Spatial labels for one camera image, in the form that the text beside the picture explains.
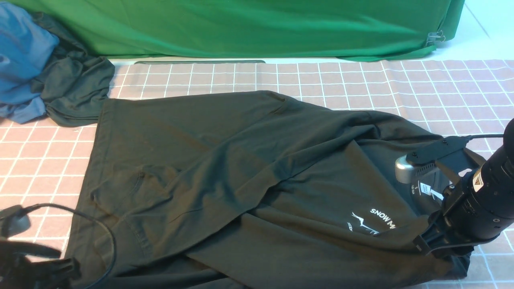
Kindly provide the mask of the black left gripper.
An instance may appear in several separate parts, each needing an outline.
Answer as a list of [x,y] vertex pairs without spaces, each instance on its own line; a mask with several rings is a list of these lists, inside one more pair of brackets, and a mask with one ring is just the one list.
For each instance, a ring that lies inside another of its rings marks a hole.
[[75,258],[60,258],[61,251],[31,242],[16,242],[16,279],[19,289],[71,289],[82,274]]

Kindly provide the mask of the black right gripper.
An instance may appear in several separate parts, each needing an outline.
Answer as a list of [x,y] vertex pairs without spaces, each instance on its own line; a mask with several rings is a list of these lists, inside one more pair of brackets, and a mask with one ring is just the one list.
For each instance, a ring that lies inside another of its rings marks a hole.
[[480,239],[465,236],[446,221],[441,211],[432,213],[428,221],[429,226],[413,239],[413,245],[421,254],[432,254],[435,258],[470,255],[474,247],[490,243],[498,237]]

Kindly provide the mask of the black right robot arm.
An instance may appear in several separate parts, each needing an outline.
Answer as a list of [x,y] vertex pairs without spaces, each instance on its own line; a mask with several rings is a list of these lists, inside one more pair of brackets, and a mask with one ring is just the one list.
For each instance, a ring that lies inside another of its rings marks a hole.
[[464,256],[513,224],[513,130],[510,121],[489,159],[467,148],[480,135],[445,137],[397,159],[396,179],[402,183],[435,171],[450,181],[441,208],[413,240],[422,254]]

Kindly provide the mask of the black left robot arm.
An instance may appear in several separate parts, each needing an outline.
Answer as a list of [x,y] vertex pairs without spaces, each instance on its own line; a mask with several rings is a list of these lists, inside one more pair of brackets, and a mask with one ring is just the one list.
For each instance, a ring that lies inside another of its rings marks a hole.
[[1,240],[2,289],[70,289],[81,278],[75,258],[61,259],[61,251],[31,242]]

